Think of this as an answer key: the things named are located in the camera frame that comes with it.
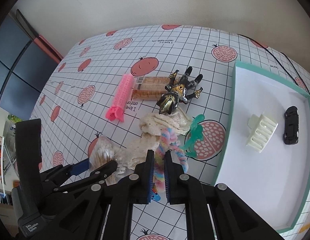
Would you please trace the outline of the black toy car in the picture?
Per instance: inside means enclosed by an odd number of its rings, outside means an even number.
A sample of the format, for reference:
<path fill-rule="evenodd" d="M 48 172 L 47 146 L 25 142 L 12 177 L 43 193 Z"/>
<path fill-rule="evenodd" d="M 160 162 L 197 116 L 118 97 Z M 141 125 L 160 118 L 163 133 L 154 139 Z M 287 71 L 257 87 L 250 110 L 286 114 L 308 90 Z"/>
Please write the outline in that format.
<path fill-rule="evenodd" d="M 290 106 L 284 113 L 283 141 L 295 145 L 299 141 L 299 113 L 296 106 Z"/>

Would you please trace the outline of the pink hair roller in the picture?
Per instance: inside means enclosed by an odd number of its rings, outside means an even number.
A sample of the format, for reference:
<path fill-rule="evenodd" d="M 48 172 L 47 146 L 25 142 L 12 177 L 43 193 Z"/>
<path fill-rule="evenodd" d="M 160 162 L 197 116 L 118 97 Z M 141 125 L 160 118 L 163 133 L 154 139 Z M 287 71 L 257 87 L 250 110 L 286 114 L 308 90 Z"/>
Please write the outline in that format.
<path fill-rule="evenodd" d="M 124 74 L 116 90 L 112 105 L 106 113 L 110 121 L 124 122 L 124 111 L 127 101 L 131 99 L 135 78 L 132 74 Z"/>

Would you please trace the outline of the bag of cotton swabs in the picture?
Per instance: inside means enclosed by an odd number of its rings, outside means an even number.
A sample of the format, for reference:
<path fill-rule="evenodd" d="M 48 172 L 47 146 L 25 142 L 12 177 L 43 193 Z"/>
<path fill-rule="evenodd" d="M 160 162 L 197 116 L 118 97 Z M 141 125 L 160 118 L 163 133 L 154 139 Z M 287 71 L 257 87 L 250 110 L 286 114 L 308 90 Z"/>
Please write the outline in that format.
<path fill-rule="evenodd" d="M 89 170 L 94 171 L 111 160 L 116 161 L 118 167 L 106 179 L 108 185 L 116 184 L 127 173 L 128 153 L 123 148 L 113 144 L 107 137 L 99 136 L 89 156 Z"/>

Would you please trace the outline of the black gold action figure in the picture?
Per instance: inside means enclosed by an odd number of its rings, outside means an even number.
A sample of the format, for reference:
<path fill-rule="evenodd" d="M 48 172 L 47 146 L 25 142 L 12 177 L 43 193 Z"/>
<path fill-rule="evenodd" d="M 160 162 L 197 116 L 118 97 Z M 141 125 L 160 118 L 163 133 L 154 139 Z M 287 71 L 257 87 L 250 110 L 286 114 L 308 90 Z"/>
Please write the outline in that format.
<path fill-rule="evenodd" d="M 195 88 L 203 79 L 203 75 L 199 74 L 194 80 L 189 81 L 188 78 L 192 70 L 192 67 L 188 67 L 177 83 L 175 83 L 175 79 L 179 70 L 169 75 L 169 83 L 165 86 L 166 92 L 156 102 L 159 107 L 159 114 L 170 115 L 177 109 L 180 102 L 188 104 L 192 99 L 200 97 L 203 91 L 202 87 L 192 94 L 188 94 L 188 91 Z"/>

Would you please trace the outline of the dark cabinet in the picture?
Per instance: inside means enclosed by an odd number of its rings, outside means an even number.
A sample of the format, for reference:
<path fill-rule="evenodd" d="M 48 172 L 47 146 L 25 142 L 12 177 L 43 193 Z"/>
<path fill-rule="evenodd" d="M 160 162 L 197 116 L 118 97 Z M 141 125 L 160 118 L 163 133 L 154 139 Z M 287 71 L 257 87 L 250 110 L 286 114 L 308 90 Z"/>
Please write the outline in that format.
<path fill-rule="evenodd" d="M 0 107 L 28 120 L 62 56 L 39 35 L 21 12 L 0 26 Z"/>

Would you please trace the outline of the teal plastic hair clip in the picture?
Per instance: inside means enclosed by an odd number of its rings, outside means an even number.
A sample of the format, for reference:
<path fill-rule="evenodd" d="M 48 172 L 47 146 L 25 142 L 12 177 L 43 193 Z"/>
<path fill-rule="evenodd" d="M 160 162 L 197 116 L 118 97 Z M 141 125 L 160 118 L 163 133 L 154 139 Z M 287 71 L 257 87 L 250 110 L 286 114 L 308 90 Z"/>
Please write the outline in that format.
<path fill-rule="evenodd" d="M 197 141 L 203 141 L 203 127 L 201 126 L 201 122 L 205 119 L 205 115 L 199 114 L 197 115 L 191 125 L 188 133 L 188 139 L 184 142 L 183 149 L 186 150 L 186 155 L 188 157 L 196 158 L 197 152 L 195 151 L 195 143 Z"/>

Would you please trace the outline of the pomegranate grid tablecloth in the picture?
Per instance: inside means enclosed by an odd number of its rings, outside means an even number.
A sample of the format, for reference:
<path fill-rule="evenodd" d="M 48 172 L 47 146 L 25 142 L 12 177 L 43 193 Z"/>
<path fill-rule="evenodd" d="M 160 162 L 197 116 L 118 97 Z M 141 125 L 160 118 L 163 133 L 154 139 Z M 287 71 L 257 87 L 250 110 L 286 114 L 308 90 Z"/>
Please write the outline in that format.
<path fill-rule="evenodd" d="M 227 125 L 236 61 L 266 69 L 310 92 L 310 74 L 304 68 L 285 53 L 243 35 L 189 25 L 154 25 L 87 38 L 57 66 L 32 111 L 31 117 L 42 123 L 42 171 L 86 159 L 99 135 L 123 148 L 141 137 L 139 121 L 158 111 L 155 102 L 127 103 L 124 122 L 105 116 L 122 76 L 139 61 L 151 64 L 147 76 L 183 73 L 187 67 L 193 68 L 192 78 L 202 74 L 200 98 L 181 108 L 189 117 L 203 114 L 219 127 Z"/>

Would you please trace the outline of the teal white shallow box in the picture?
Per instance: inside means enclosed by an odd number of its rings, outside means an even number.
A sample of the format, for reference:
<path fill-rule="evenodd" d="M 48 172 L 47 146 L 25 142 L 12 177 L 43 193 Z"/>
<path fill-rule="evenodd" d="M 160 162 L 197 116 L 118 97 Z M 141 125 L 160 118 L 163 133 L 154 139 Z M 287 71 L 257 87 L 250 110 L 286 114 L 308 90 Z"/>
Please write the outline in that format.
<path fill-rule="evenodd" d="M 237 61 L 213 183 L 227 185 L 277 232 L 293 230 L 310 210 L 310 95 Z"/>

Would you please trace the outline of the white plastic hair claw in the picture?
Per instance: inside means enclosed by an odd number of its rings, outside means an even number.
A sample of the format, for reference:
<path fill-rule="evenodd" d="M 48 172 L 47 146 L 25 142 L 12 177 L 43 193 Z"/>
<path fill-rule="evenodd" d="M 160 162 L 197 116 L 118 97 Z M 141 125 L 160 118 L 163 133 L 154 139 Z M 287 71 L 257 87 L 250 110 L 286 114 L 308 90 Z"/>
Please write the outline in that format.
<path fill-rule="evenodd" d="M 260 116 L 253 114 L 248 120 L 248 127 L 251 131 L 246 141 L 246 146 L 261 153 L 275 133 L 277 126 L 278 123 L 271 118 L 263 114 Z"/>

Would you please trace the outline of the cream lace cloth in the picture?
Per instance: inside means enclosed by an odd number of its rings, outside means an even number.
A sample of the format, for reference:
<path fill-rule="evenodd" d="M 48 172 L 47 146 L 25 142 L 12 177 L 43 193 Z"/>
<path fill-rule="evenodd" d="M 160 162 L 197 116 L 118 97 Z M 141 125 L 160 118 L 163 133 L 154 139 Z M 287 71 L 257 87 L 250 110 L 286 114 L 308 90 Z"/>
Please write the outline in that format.
<path fill-rule="evenodd" d="M 136 165 L 146 159 L 148 150 L 156 150 L 163 129 L 171 128 L 176 135 L 186 135 L 190 130 L 192 119 L 177 108 L 172 114 L 148 113 L 139 121 L 141 137 L 127 146 L 129 153 L 128 168 L 134 170 Z"/>

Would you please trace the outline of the rice cracker snack packet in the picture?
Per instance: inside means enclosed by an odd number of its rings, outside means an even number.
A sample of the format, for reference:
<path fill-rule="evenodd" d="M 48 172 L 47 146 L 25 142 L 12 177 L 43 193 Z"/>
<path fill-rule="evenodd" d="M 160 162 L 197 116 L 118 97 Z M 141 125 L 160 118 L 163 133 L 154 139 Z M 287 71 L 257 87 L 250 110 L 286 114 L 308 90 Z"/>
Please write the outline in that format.
<path fill-rule="evenodd" d="M 167 93 L 169 77 L 141 76 L 138 77 L 133 88 L 132 99 L 159 100 L 162 94 Z"/>

